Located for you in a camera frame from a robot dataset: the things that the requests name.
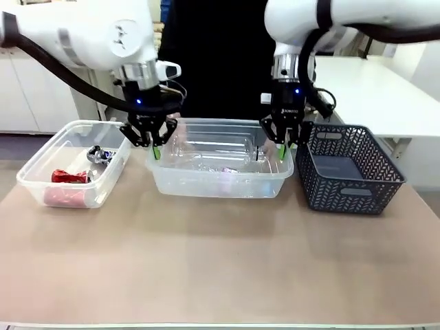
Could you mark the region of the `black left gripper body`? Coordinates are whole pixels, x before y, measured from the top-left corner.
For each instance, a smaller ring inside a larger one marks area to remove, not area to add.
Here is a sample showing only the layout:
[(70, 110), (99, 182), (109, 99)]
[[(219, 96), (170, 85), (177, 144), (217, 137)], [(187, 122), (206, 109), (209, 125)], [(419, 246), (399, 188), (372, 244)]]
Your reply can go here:
[(122, 88), (124, 101), (133, 110), (126, 112), (126, 122), (120, 127), (123, 134), (173, 134), (177, 128), (176, 119), (182, 107), (182, 92), (167, 86), (155, 86), (141, 90), (136, 82), (115, 81)]

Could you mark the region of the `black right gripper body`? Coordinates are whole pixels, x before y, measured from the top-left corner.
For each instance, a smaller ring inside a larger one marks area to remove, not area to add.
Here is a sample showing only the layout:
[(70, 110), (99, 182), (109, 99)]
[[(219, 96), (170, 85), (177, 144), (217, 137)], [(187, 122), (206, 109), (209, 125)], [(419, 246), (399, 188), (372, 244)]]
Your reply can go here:
[(305, 93), (299, 82), (274, 80), (272, 82), (271, 117), (278, 133), (297, 129), (305, 117)]

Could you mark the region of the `person's left hand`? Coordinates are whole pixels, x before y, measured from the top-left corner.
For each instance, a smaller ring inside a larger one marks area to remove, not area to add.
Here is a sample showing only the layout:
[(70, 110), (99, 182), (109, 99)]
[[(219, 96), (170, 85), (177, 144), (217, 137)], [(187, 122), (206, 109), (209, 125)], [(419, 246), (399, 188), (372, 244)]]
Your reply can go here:
[(278, 149), (276, 147), (276, 144), (273, 141), (271, 141), (269, 138), (267, 138), (264, 144), (262, 145), (261, 150), (267, 158), (271, 158), (275, 156)]

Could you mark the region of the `person's right hand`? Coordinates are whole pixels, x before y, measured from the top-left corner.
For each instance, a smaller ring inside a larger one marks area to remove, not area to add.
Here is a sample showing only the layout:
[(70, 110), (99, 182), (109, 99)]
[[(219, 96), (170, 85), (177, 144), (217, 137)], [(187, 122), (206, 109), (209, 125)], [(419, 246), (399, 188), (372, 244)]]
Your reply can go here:
[(186, 133), (186, 123), (185, 120), (182, 120), (181, 113), (172, 113), (167, 115), (167, 117), (177, 121), (177, 126), (174, 132), (175, 136), (184, 135)]

